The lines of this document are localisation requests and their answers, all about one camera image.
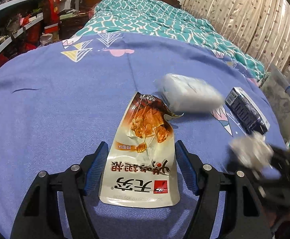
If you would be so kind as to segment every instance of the snack bag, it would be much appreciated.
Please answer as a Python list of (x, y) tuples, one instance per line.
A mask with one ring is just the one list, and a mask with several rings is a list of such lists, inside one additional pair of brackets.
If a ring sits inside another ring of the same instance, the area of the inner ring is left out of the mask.
[(107, 157), (99, 197), (125, 207), (178, 203), (172, 113), (159, 98), (139, 92), (130, 101)]

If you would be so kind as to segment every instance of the bed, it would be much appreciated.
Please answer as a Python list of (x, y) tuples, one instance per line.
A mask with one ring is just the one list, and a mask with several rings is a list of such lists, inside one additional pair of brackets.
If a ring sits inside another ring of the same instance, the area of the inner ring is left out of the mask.
[[(93, 153), (101, 141), (112, 144), (135, 91), (157, 94), (155, 79), (167, 73), (204, 79), (223, 96), (242, 87), (271, 127), (266, 141), (283, 148), (272, 109), (253, 73), (224, 52), (157, 35), (126, 31), (75, 35), (22, 54), (0, 68), (0, 233), (9, 238), (22, 199), (41, 170), (62, 172)], [(228, 143), (245, 132), (226, 105), (208, 114), (185, 114), (171, 123), (204, 163), (226, 172)], [(266, 170), (275, 175), (275, 170)], [(197, 197), (178, 169), (181, 200), (172, 207), (140, 209), (102, 203), (98, 192), (85, 200), (102, 238), (183, 238)], [(59, 195), (62, 228), (71, 233)], [(211, 238), (219, 234), (221, 193)]]
[(264, 75), (260, 61), (218, 34), (208, 20), (181, 10), (177, 0), (72, 0), (71, 7), (94, 11), (75, 36), (127, 31), (168, 37), (222, 52), (248, 67), (257, 81)]

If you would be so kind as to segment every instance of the metal screw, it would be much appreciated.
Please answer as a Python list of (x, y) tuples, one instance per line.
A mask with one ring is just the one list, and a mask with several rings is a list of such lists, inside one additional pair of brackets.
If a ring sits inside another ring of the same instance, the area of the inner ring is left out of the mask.
[(237, 171), (237, 175), (239, 176), (239, 177), (244, 177), (244, 172), (242, 172), (242, 171)]
[(74, 172), (78, 171), (79, 169), (80, 169), (80, 166), (78, 164), (74, 164), (71, 166), (71, 170)]
[(43, 178), (46, 175), (46, 171), (40, 171), (39, 172), (39, 177)]
[(209, 165), (209, 164), (204, 164), (203, 165), (203, 168), (206, 170), (206, 171), (210, 171), (212, 169), (212, 167)]
[(262, 197), (265, 198), (265, 197), (266, 197), (266, 193), (265, 193), (265, 191), (264, 191), (264, 188), (261, 187), (261, 186), (259, 186), (259, 187), (258, 187), (258, 190), (259, 190), (260, 194), (262, 195)]

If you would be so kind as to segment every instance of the red logo square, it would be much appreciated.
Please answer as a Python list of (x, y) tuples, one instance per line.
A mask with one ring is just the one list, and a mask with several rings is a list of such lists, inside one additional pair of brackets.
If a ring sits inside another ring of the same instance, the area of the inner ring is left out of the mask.
[(168, 193), (167, 181), (154, 181), (154, 194)]

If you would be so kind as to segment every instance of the bolt head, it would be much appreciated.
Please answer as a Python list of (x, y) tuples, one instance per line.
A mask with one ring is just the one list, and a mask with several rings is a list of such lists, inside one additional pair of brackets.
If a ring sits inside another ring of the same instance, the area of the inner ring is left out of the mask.
[(80, 169), (80, 166), (78, 164), (74, 164), (71, 166), (71, 170), (74, 172), (78, 171), (79, 169)]
[(206, 171), (210, 171), (212, 169), (212, 167), (209, 164), (204, 164), (203, 165), (204, 170)]
[(239, 177), (244, 177), (244, 172), (243, 171), (237, 171), (237, 175), (239, 176)]
[(40, 171), (39, 174), (38, 174), (38, 176), (40, 178), (43, 178), (45, 175), (46, 175), (46, 171)]

